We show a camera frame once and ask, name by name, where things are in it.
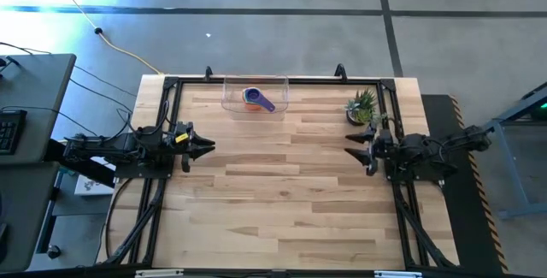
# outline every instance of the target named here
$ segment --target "black cable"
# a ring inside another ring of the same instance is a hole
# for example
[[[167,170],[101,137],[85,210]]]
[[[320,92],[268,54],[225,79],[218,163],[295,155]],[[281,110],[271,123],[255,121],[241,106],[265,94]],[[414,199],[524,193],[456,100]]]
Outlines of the black cable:
[[[126,91],[126,90],[124,90],[124,89],[122,89],[122,88],[120,88],[120,87],[118,87],[118,86],[114,86],[113,84],[109,83],[108,81],[105,81],[105,80],[102,80],[102,79],[98,78],[95,74],[92,74],[92,73],[88,72],[87,70],[85,70],[85,69],[79,67],[78,65],[74,65],[74,67],[77,68],[77,69],[79,69],[79,70],[81,70],[82,72],[84,72],[84,73],[86,73],[86,74],[89,74],[90,76],[94,77],[95,79],[97,79],[97,80],[99,80],[99,81],[101,81],[101,82],[103,82],[103,83],[105,83],[105,84],[107,84],[107,85],[109,85],[109,86],[112,86],[112,87],[114,87],[114,88],[116,88],[116,89],[118,89],[118,90],[120,90],[120,91],[122,91],[122,92],[124,92],[124,93],[127,93],[127,94],[129,94],[129,95],[131,95],[131,96],[133,96],[133,97],[137,97],[137,95],[135,95],[135,94],[133,94],[133,93],[131,93],[131,92],[128,92],[128,91]]]
[[[51,52],[49,52],[49,51],[35,50],[35,49],[33,49],[33,48],[27,48],[27,47],[21,47],[21,48],[24,49],[24,50],[32,50],[32,51],[36,51],[36,52],[46,53],[46,54],[48,54],[48,55],[53,55],[53,54],[52,54]]]
[[[92,130],[89,130],[87,128],[85,128],[85,126],[79,124],[78,122],[76,122],[75,120],[73,120],[70,116],[68,115],[65,115],[63,114],[61,111],[57,111],[57,110],[54,110],[54,109],[51,109],[51,108],[45,108],[45,107],[32,107],[32,106],[3,106],[0,110],[4,110],[4,109],[42,109],[42,110],[49,110],[49,111],[53,111],[59,115],[62,115],[64,117],[66,117],[67,119],[69,119],[72,123],[78,125],[79,127],[82,127],[84,128],[87,132],[93,134],[94,136],[97,136],[96,133],[94,133]]]
[[[118,113],[118,115],[121,117],[121,114],[120,114],[120,111],[122,112],[126,112],[125,110],[123,109],[119,109],[119,108],[116,108],[116,112]],[[158,123],[158,125],[156,125],[156,127],[154,128],[154,130],[152,132],[147,132],[147,133],[141,133],[141,132],[138,132],[132,125],[131,125],[131,122],[129,120],[126,121],[127,125],[129,126],[129,129],[131,129],[131,131],[133,132],[133,135],[135,136],[135,139],[142,144],[142,142],[139,140],[138,136],[139,135],[151,135],[151,134],[154,134],[156,133],[160,128],[162,128],[162,125],[163,125],[163,122],[165,120],[167,120],[167,116],[168,116],[168,111],[169,111],[169,101],[166,100],[164,103],[163,103],[163,112],[162,112],[162,116],[161,116],[161,120],[160,122]]]
[[[26,52],[27,54],[29,54],[29,55],[34,55],[34,54],[33,54],[32,52],[30,52],[29,50],[36,51],[36,52],[42,52],[42,53],[45,53],[45,54],[48,54],[48,55],[51,55],[51,54],[52,54],[52,53],[49,52],[49,51],[35,50],[35,49],[33,49],[33,48],[27,48],[27,47],[18,47],[18,46],[15,46],[15,45],[13,45],[13,44],[8,44],[8,43],[4,43],[4,42],[0,42],[0,44],[6,45],[6,46],[9,46],[9,47],[13,47],[13,48],[16,48],[16,49],[18,49],[18,50],[23,50],[23,51],[25,51],[25,52]],[[120,90],[120,91],[122,91],[122,92],[124,92],[124,93],[127,93],[127,94],[129,94],[129,95],[131,95],[131,96],[133,96],[133,97],[137,97],[137,95],[135,95],[135,94],[133,94],[133,93],[131,93],[131,92],[129,92],[129,91],[126,91],[126,90],[124,90],[124,89],[122,89],[122,88],[120,88],[120,87],[118,87],[118,86],[114,86],[113,84],[109,83],[108,81],[105,81],[105,80],[102,80],[102,79],[98,78],[95,74],[90,73],[89,71],[87,71],[87,70],[85,70],[85,69],[79,67],[78,65],[74,65],[74,67],[77,68],[77,69],[79,69],[79,70],[81,70],[82,72],[84,72],[84,73],[86,73],[86,74],[89,74],[90,76],[94,77],[95,79],[97,79],[97,80],[99,80],[99,81],[101,81],[101,82],[103,82],[103,83],[105,83],[105,84],[107,84],[107,85],[109,85],[109,86],[112,86],[112,87],[114,87],[114,88],[116,88],[116,89],[118,89],[118,90]]]
[[[101,93],[99,93],[99,92],[97,92],[97,91],[94,91],[94,90],[88,88],[87,86],[82,86],[80,83],[74,81],[72,78],[70,79],[70,81],[72,81],[74,84],[76,84],[76,85],[78,85],[78,86],[83,87],[84,89],[86,89],[86,90],[89,91],[89,92],[95,93],[95,94],[97,94],[98,96],[100,96],[100,97],[102,97],[102,98],[106,98],[106,99],[108,99],[108,100],[110,100],[110,101],[112,101],[112,102],[114,102],[114,103],[119,104],[120,106],[123,106],[125,109],[127,109],[128,111],[131,112],[131,110],[129,109],[129,107],[127,107],[125,104],[122,104],[122,103],[118,102],[117,100],[115,100],[115,99],[113,99],[113,98],[110,98],[110,97],[108,97],[108,96],[106,96],[106,95],[104,95],[104,94],[101,94]]]
[[[429,142],[433,142],[434,144],[438,145],[437,155],[441,159],[441,162],[446,163],[446,161],[449,160],[449,157],[448,157],[449,154],[448,154],[448,151],[444,148],[444,144],[442,144],[440,141],[438,141],[436,139],[433,139],[433,138],[427,138],[426,140],[429,141]],[[443,157],[443,150],[446,153],[446,159],[444,159],[444,157]]]
[[[105,232],[104,232],[104,250],[106,251],[106,258],[110,257],[110,246],[109,246],[109,230],[110,230],[110,220],[112,219],[112,210],[115,207],[116,202],[118,201],[118,198],[120,197],[121,193],[124,189],[126,189],[127,184],[131,182],[132,178],[127,179],[123,184],[121,184],[120,189],[118,189],[118,192],[112,197],[112,203],[109,207],[109,214],[106,216],[106,225],[105,225]]]
[[[143,135],[152,135],[154,133],[156,133],[160,128],[162,128],[163,126],[163,122],[165,120],[167,120],[168,118],[168,112],[169,112],[169,101],[166,100],[165,102],[163,102],[163,113],[162,113],[162,119],[160,120],[160,122],[156,125],[156,128],[154,128],[153,131],[151,132],[148,132],[148,133],[142,133]]]
[[[24,49],[24,48],[21,48],[21,47],[17,47],[17,46],[15,46],[15,45],[8,44],[8,43],[4,43],[4,42],[0,42],[0,44],[6,45],[6,46],[9,46],[9,47],[13,47],[13,48],[16,48],[16,49],[18,49],[18,50],[23,50],[23,51],[25,51],[27,54],[33,55],[32,52],[30,52],[30,51],[28,51],[28,50],[26,50],[26,49]]]
[[[441,150],[444,150],[444,151],[446,152],[446,156],[447,156],[446,158],[447,158],[447,160],[448,160],[448,159],[449,159],[449,158],[448,158],[448,153],[449,153],[450,151],[455,151],[455,150],[458,150],[458,149],[460,149],[460,148],[464,148],[466,145],[465,145],[465,144],[456,145],[456,146],[448,147],[448,149],[447,149],[447,148],[444,147],[446,144],[448,144],[449,142],[453,142],[453,141],[455,141],[455,140],[466,139],[466,138],[469,138],[469,137],[471,137],[471,136],[478,135],[478,134],[482,134],[482,133],[484,133],[484,132],[470,133],[470,134],[466,134],[466,135],[464,135],[464,136],[460,136],[460,137],[457,137],[457,138],[453,138],[453,139],[446,140],[445,142],[443,142],[443,143],[440,145],[440,147],[439,147],[439,149],[438,149],[438,154],[441,156]]]
[[[99,252],[101,251],[101,246],[103,245],[103,231],[104,226],[106,225],[106,222],[103,223],[103,226],[101,227],[101,231],[99,232],[99,247],[97,248],[97,253],[95,254],[95,259],[99,257]]]
[[[90,140],[83,140],[83,139],[74,139],[74,138],[69,138],[69,137],[65,137],[66,140],[74,140],[74,141],[87,141],[87,142],[98,142],[98,143],[102,143],[102,142],[107,142],[107,141],[110,141],[118,136],[120,136],[123,131],[126,129],[127,127],[127,123],[129,122],[129,119],[130,119],[130,114],[127,113],[127,119],[124,120],[124,125],[120,128],[120,130],[118,131],[118,133],[116,133],[115,135],[111,136],[111,137],[108,137],[106,139],[103,139],[103,140],[93,140],[93,141],[90,141]]]

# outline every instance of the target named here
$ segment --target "yellow and black striped edge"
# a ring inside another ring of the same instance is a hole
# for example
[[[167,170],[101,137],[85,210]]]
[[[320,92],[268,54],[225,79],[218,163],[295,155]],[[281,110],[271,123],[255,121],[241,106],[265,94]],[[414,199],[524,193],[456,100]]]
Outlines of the yellow and black striped edge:
[[[462,110],[460,109],[460,106],[456,98],[454,98],[453,96],[450,96],[450,99],[452,100],[454,111],[456,112],[456,119],[458,121],[458,125],[463,129],[465,125],[463,124]],[[499,263],[501,264],[502,272],[504,274],[508,274],[509,269],[507,266],[507,262],[505,261],[505,256],[503,255],[502,244],[499,241],[496,224],[494,223],[494,218],[492,217],[492,211],[490,209],[490,206],[488,205],[488,200],[486,199],[485,188],[482,184],[482,180],[480,179],[479,168],[477,168],[477,162],[475,161],[475,157],[473,156],[472,153],[469,153],[469,163],[471,165],[471,169],[473,170],[473,177],[475,179],[475,184],[477,184],[477,189],[479,190],[479,196],[482,201],[482,207],[485,211],[485,217],[486,217],[486,220],[488,221],[488,227],[490,228],[490,235],[492,237],[492,240],[494,241],[494,246],[497,251],[497,258],[499,259]]]

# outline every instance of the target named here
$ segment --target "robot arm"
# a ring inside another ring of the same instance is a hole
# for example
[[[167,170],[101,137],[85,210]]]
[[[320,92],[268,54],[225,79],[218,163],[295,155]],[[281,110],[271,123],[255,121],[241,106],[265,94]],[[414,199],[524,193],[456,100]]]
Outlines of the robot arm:
[[[132,133],[113,137],[88,137],[82,134],[68,139],[63,156],[72,162],[104,157],[116,166],[136,164],[142,169],[160,169],[182,156],[182,169],[190,172],[190,159],[196,160],[215,149],[215,142],[200,137],[192,122],[177,122],[174,133],[157,127],[140,127]]]
[[[369,126],[364,133],[347,135],[355,142],[367,141],[366,150],[346,148],[345,151],[367,166],[367,175],[378,170],[378,158],[384,159],[396,168],[391,180],[442,180],[457,171],[449,163],[451,151],[485,151],[491,144],[486,136],[488,132],[481,127],[470,126],[459,133],[453,133],[440,140],[412,133],[404,136],[398,144],[393,142],[389,129],[380,129],[376,136],[376,127]]]

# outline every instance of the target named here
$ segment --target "black mat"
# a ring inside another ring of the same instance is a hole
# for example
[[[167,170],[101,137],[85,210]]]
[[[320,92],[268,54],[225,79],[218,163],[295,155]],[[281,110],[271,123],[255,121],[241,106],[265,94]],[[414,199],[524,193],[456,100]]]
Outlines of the black mat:
[[[422,95],[427,125],[432,137],[460,132],[452,100],[447,95]],[[460,265],[465,269],[492,274],[502,273],[491,228],[479,196],[466,151],[450,153],[459,170],[446,179],[444,196]]]

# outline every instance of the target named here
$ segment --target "succulent plant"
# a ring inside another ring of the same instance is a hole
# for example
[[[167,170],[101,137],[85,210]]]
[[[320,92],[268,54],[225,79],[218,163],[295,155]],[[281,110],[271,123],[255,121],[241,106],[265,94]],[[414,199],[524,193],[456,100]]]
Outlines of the succulent plant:
[[[363,92],[357,91],[355,99],[351,99],[345,109],[351,113],[351,117],[360,123],[374,121],[376,107],[376,96],[374,92],[367,89]]]

